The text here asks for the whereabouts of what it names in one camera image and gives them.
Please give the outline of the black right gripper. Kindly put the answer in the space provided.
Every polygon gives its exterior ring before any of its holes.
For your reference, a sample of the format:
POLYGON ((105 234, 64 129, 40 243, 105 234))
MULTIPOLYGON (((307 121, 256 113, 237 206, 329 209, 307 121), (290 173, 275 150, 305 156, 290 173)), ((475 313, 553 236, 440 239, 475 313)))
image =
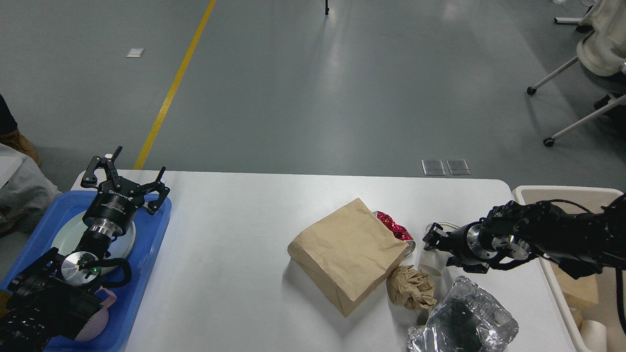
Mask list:
POLYGON ((452 253, 452 257, 447 259, 447 267, 458 267, 466 273, 487 274, 490 252, 479 242, 479 230, 478 222, 454 231, 445 230, 440 223, 432 223, 426 227, 423 249, 452 253))

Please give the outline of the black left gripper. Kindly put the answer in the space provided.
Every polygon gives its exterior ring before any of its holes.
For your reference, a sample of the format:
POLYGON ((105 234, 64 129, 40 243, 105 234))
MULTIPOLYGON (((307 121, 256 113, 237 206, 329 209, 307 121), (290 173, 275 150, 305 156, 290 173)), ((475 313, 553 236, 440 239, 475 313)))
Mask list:
POLYGON ((145 209, 150 215, 156 214, 170 193, 170 188, 162 181, 166 171, 163 166, 154 181, 135 183, 130 188, 129 196, 122 194, 122 178, 115 166, 122 150, 123 147, 118 146, 110 156, 94 156, 81 177, 83 189, 97 190, 83 216, 83 222, 87 226, 110 222, 115 225, 114 236, 127 233, 139 208, 145 209), (146 202, 145 197, 152 193, 158 194, 158 197, 146 202))

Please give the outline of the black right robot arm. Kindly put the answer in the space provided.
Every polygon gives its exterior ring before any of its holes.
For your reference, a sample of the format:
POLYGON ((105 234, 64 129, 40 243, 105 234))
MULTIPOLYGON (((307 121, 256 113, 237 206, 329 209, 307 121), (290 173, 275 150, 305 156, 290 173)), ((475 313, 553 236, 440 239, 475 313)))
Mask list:
POLYGON ((617 314, 620 326, 624 326, 625 196, 601 206, 600 213, 584 207, 581 213, 568 214, 559 207, 561 203, 563 199, 528 205, 512 200, 455 230, 447 231, 442 224, 433 223, 425 232, 424 250, 449 253, 446 265, 467 273, 511 270, 537 258, 556 264, 573 279, 613 268, 617 314))

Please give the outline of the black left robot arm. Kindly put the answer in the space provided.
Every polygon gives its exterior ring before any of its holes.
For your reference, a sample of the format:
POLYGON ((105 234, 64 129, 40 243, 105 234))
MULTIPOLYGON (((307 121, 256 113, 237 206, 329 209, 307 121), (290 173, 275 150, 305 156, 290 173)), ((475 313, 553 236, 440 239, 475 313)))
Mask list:
POLYGON ((94 156, 85 170, 80 185, 94 197, 81 219, 85 230, 76 247, 65 255, 51 247, 7 284, 3 352, 42 352, 56 336, 77 340, 105 309, 97 292, 131 284, 130 261, 112 256, 110 247, 126 236, 139 210, 156 214, 170 188, 162 179, 166 167, 148 183, 120 176, 115 161, 121 150, 94 156))

